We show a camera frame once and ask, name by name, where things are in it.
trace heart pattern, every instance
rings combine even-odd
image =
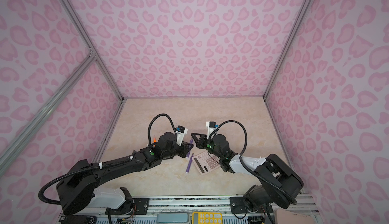
[[[389,222],[389,0],[314,0],[269,105],[324,223]]]
[[[53,222],[60,208],[41,202],[37,192],[77,161],[91,162],[117,106],[117,98],[93,63],[0,179],[0,222]],[[45,195],[58,199],[54,187]]]
[[[58,0],[0,1],[0,155],[88,50]]]
[[[122,94],[153,97],[263,95],[303,0],[71,1]]]

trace calculator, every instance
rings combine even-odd
[[[207,151],[193,156],[193,161],[201,175],[210,173],[220,167],[219,158],[211,153],[208,155]]]
[[[220,212],[193,212],[192,224],[222,224]]]

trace yellow calculator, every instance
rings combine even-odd
[[[220,212],[193,212],[192,224],[222,224]]]

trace pink heart wallpaper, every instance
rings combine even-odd
[[[389,0],[315,0],[268,102],[325,223],[388,223]]]
[[[91,162],[117,106],[93,63],[0,179],[0,222],[53,223],[61,208],[41,202],[38,191],[77,161]],[[55,187],[45,196],[58,199]]]
[[[88,51],[58,0],[0,0],[0,155]]]
[[[124,96],[263,95],[303,0],[71,0]]]

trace purple marker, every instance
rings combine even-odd
[[[189,169],[191,168],[191,164],[192,164],[193,155],[194,155],[194,153],[192,153],[192,156],[191,156],[191,158],[189,159],[188,167],[186,168],[185,173],[189,173]]]
[[[190,141],[189,141],[189,144],[193,144],[193,139],[191,139]],[[190,154],[191,154],[191,151],[188,151],[188,154],[186,155],[186,158],[187,159],[189,159],[189,156],[190,156]]]

